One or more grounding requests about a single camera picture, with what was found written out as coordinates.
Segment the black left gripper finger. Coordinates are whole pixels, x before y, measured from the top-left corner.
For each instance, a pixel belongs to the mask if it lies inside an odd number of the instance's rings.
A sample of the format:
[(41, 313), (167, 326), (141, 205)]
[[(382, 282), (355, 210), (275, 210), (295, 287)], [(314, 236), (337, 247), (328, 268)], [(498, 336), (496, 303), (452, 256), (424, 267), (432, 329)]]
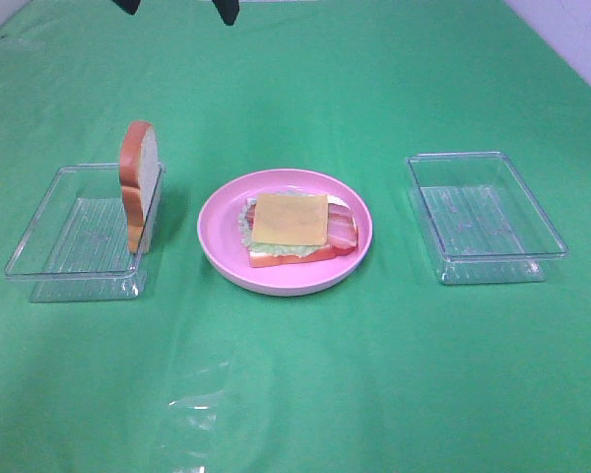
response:
[(233, 26), (239, 13), (238, 0), (213, 0), (222, 21), (227, 26)]
[(113, 0), (113, 3), (117, 5), (124, 13), (128, 15), (135, 15), (140, 7), (141, 0)]

